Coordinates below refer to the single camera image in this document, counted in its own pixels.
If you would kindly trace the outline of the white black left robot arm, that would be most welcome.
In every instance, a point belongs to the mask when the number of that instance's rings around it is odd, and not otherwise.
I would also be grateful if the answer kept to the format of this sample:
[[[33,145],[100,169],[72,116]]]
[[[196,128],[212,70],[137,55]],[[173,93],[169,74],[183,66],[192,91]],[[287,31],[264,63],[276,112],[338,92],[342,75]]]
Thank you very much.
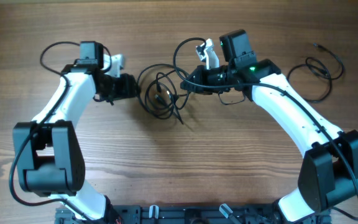
[[[80,56],[58,72],[60,83],[45,108],[12,130],[15,156],[9,190],[16,202],[37,207],[60,202],[78,223],[122,223],[107,196],[85,180],[75,127],[92,100],[113,104],[140,93],[122,60],[95,41],[77,45]]]

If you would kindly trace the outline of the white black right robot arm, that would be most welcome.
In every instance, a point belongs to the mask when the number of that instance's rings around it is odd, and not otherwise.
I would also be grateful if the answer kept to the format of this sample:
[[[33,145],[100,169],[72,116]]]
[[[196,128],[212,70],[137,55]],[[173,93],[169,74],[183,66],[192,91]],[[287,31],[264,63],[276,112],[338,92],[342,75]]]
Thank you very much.
[[[303,159],[296,189],[274,202],[267,214],[254,212],[254,218],[318,223],[341,202],[358,200],[358,131],[344,132],[314,110],[271,60],[257,59],[246,31],[232,31],[219,41],[226,63],[219,63],[211,39],[200,39],[196,53],[201,65],[189,75],[179,73],[181,88],[205,95],[241,92],[283,128]]]

